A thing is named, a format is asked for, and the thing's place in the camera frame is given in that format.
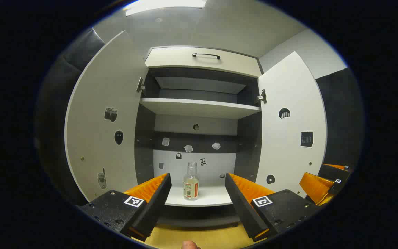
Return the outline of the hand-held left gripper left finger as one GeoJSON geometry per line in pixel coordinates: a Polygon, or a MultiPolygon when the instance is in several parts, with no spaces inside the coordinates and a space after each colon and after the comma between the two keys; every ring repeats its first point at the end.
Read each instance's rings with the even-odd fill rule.
{"type": "Polygon", "coordinates": [[[109,190],[79,208],[111,230],[145,241],[153,232],[172,187],[169,173],[125,192],[109,190]]]}

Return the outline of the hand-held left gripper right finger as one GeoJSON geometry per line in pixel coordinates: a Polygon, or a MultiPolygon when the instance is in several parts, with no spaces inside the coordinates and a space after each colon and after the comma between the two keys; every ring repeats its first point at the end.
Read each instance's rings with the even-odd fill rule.
{"type": "Polygon", "coordinates": [[[313,217],[319,207],[289,189],[272,191],[227,173],[225,188],[248,237],[275,238],[313,217]]]}

